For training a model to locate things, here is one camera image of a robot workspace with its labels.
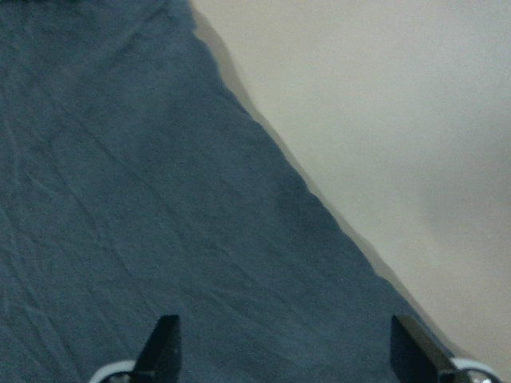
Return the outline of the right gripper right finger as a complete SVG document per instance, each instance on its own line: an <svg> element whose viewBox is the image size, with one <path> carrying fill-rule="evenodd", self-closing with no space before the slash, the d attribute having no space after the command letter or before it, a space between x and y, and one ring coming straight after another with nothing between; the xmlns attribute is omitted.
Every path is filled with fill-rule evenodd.
<svg viewBox="0 0 511 383"><path fill-rule="evenodd" d="M392 317L390 364L400 382L454 381L450 356L411 316Z"/></svg>

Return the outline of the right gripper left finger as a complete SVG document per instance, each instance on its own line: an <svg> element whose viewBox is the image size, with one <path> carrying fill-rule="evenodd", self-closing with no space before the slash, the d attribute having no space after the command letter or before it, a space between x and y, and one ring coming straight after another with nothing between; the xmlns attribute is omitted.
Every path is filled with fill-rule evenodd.
<svg viewBox="0 0 511 383"><path fill-rule="evenodd" d="M152 333L131 372L131 382L176 383L180 376L180 317L164 315Z"/></svg>

